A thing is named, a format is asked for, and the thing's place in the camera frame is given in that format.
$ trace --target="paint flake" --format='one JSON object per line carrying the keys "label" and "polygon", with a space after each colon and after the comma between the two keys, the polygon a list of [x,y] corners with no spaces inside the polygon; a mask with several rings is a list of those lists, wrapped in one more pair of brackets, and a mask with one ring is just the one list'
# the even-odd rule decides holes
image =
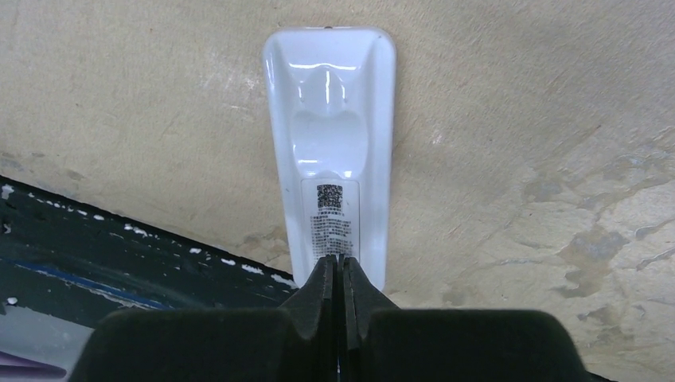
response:
{"label": "paint flake", "polygon": [[272,279],[275,280],[277,283],[286,284],[293,289],[298,289],[298,285],[296,285],[293,280],[285,279],[279,275],[272,275]]}
{"label": "paint flake", "polygon": [[255,273],[257,275],[264,275],[262,269],[256,268],[256,267],[251,267],[250,265],[247,265],[247,264],[241,264],[241,269],[245,270],[246,272]]}
{"label": "paint flake", "polygon": [[138,228],[138,227],[134,227],[131,224],[125,224],[124,225],[124,231],[133,231],[134,233],[138,233],[139,235],[143,235],[143,237],[148,237],[148,234],[147,234],[147,232],[145,232],[145,230],[143,230],[141,228]]}
{"label": "paint flake", "polygon": [[12,187],[11,185],[4,185],[2,187],[2,199],[5,199],[5,200],[9,199],[10,194],[13,193],[13,192],[14,192],[14,187]]}

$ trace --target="water stain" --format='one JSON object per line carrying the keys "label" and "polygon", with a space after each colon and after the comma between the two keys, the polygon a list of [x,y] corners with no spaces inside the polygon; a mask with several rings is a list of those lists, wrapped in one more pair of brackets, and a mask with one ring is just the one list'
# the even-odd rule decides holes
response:
{"label": "water stain", "polygon": [[664,251],[662,253],[659,253],[658,255],[651,257],[649,259],[643,259],[640,264],[638,264],[635,267],[636,271],[641,271],[645,268],[647,268],[648,265],[651,263],[655,263],[657,261],[663,261],[663,260],[669,260],[673,257],[673,254],[675,254],[675,248],[670,248],[668,251]]}
{"label": "water stain", "polygon": [[603,168],[603,179],[608,181],[624,181],[631,170],[647,171],[654,165],[650,157],[638,155],[622,155]]}
{"label": "water stain", "polygon": [[577,267],[565,278],[576,283],[577,288],[561,287],[555,291],[565,298],[588,297],[598,292],[603,277],[610,274],[609,262],[621,248],[628,244],[618,232],[607,232],[596,225],[588,232],[580,232],[557,255],[566,263]]}
{"label": "water stain", "polygon": [[625,334],[619,326],[612,326],[602,329],[597,339],[590,344],[590,347],[625,344],[626,342],[633,342],[634,339],[633,334]]}
{"label": "water stain", "polygon": [[478,292],[473,286],[453,287],[448,292],[443,293],[443,302],[450,306],[464,306],[470,298],[476,297],[476,295],[478,295]]}
{"label": "water stain", "polygon": [[6,168],[6,169],[12,169],[12,170],[16,170],[16,171],[23,171],[24,170],[21,163],[15,161],[14,159],[5,157],[4,154],[6,154],[6,153],[3,153],[2,158],[0,158],[0,169]]}
{"label": "water stain", "polygon": [[541,248],[549,248],[546,245],[542,245],[539,243],[534,243],[532,241],[527,241],[527,240],[514,240],[517,244],[524,245],[526,247],[532,248],[532,249],[541,249]]}
{"label": "water stain", "polygon": [[246,236],[236,251],[261,263],[268,263],[283,255],[290,256],[286,229],[276,226],[270,232]]}
{"label": "water stain", "polygon": [[657,304],[663,304],[667,306],[675,306],[675,302],[669,302],[663,297],[653,297],[653,298],[648,298],[647,301],[649,302],[656,302]]}
{"label": "water stain", "polygon": [[462,306],[466,302],[466,292],[463,290],[451,290],[443,294],[443,302],[451,306]]}
{"label": "water stain", "polygon": [[49,191],[50,193],[57,193],[61,196],[67,197],[68,199],[77,199],[79,196],[77,193],[78,184],[74,185],[75,191],[61,187],[52,187],[43,181],[37,181],[37,187],[43,189],[44,191]]}
{"label": "water stain", "polygon": [[81,181],[82,179],[85,179],[86,177],[82,175],[81,173],[78,173],[73,170],[68,170],[65,172],[66,175],[68,175],[69,178],[71,178],[73,181]]}
{"label": "water stain", "polygon": [[640,227],[635,231],[635,239],[637,240],[643,240],[645,239],[648,235],[651,235],[653,233],[658,232],[659,229],[663,228],[664,225],[668,223],[672,223],[675,221],[675,219],[668,219],[658,225],[652,225],[649,227]]}
{"label": "water stain", "polygon": [[593,195],[592,197],[585,197],[581,203],[579,203],[579,208],[592,211],[598,207],[602,208],[606,205],[609,205],[611,202],[612,194],[599,193],[598,195]]}
{"label": "water stain", "polygon": [[522,265],[522,264],[541,264],[541,260],[535,260],[535,259],[506,259],[502,260],[496,265],[498,266],[504,266],[504,265]]}
{"label": "water stain", "polygon": [[592,310],[585,314],[577,314],[579,321],[586,322],[588,318],[598,320],[602,325],[613,326],[618,324],[618,315],[611,306],[603,306],[602,308]]}
{"label": "water stain", "polygon": [[536,179],[525,186],[525,199],[527,201],[550,201],[553,195],[563,192],[563,187],[557,181],[549,179]]}
{"label": "water stain", "polygon": [[645,317],[645,314],[647,314],[647,311],[642,305],[633,305],[633,308],[637,309],[640,312],[640,319],[642,320]]}

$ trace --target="beige surface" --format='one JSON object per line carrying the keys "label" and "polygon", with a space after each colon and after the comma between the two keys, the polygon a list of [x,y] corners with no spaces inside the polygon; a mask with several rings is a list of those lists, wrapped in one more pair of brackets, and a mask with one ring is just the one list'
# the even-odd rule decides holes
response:
{"label": "beige surface", "polygon": [[289,270],[259,52],[399,54],[388,294],[533,307],[591,370],[675,374],[675,2],[0,2],[0,173]]}

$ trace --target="blue stripe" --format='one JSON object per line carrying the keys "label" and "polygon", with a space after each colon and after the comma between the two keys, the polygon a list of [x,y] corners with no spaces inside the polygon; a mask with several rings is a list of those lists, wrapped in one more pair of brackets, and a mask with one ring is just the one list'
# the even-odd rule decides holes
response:
{"label": "blue stripe", "polygon": [[127,300],[129,302],[137,302],[140,305],[148,306],[150,308],[155,308],[155,309],[161,309],[161,310],[168,310],[171,309],[168,306],[162,305],[159,302],[150,300],[148,298],[143,298],[139,297],[135,294],[125,292],[123,290],[115,289],[111,286],[107,286],[105,284],[97,283],[95,281],[91,281],[89,279],[85,279],[79,276],[75,275],[70,275],[69,273],[65,273],[62,271],[58,271],[53,268],[49,267],[44,267],[42,265],[37,265],[33,263],[27,263],[25,261],[18,261],[18,260],[10,260],[10,259],[0,259],[1,261],[19,266],[19,267],[24,267],[30,271],[35,271],[35,272],[43,272],[46,273],[47,275],[56,277],[58,279],[61,279],[65,282],[68,283],[73,283],[76,284],[80,287],[90,289],[90,290],[99,290],[101,292],[104,292],[106,294],[109,294],[111,296],[115,296],[118,298],[121,298],[123,300]]}

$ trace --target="white paint speck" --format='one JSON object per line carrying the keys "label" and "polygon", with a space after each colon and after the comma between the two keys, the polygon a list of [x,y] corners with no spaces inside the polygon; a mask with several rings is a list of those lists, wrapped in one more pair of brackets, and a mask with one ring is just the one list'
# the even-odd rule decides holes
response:
{"label": "white paint speck", "polygon": [[251,267],[250,265],[241,264],[241,269],[245,270],[246,272],[255,273],[257,275],[264,275],[262,269],[256,268],[256,267]]}
{"label": "white paint speck", "polygon": [[253,90],[253,88],[256,87],[258,81],[251,80],[250,78],[246,79],[246,86],[248,86],[248,90]]}
{"label": "white paint speck", "polygon": [[438,130],[434,130],[434,135],[431,137],[431,144],[434,146],[439,145],[440,143],[443,143],[444,139],[443,133]]}
{"label": "white paint speck", "polygon": [[138,233],[139,235],[143,235],[143,237],[148,236],[147,232],[145,232],[145,230],[143,230],[141,228],[138,228],[138,227],[134,227],[131,224],[125,224],[124,225],[124,231],[133,231],[134,233]]}
{"label": "white paint speck", "polygon": [[14,187],[12,187],[11,185],[4,185],[2,187],[2,199],[5,199],[5,200],[9,199],[10,194],[13,193],[13,192],[14,192]]}
{"label": "white paint speck", "polygon": [[293,280],[285,279],[285,278],[283,278],[283,277],[281,277],[281,276],[279,276],[279,275],[272,275],[272,279],[275,280],[277,283],[286,284],[286,285],[288,285],[289,287],[291,287],[291,288],[293,288],[293,289],[298,289],[298,285],[296,285],[296,284],[293,282]]}

